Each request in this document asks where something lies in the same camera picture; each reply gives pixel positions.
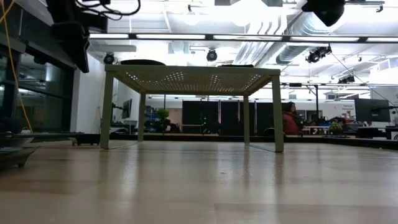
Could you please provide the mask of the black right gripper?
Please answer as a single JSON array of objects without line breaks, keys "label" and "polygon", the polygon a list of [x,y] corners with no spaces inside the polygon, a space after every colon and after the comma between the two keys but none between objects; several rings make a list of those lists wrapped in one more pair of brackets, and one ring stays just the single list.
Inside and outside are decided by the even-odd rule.
[{"label": "black right gripper", "polygon": [[345,0],[307,0],[301,7],[303,12],[313,12],[324,25],[331,27],[345,11]]}]

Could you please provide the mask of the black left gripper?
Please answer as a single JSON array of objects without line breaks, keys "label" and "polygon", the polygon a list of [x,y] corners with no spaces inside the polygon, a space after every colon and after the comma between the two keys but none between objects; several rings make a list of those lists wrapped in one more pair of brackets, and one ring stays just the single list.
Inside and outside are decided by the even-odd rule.
[{"label": "black left gripper", "polygon": [[90,31],[107,33],[108,19],[98,12],[85,12],[73,0],[46,0],[52,16],[51,30],[59,46],[83,73],[89,72],[87,49]]}]

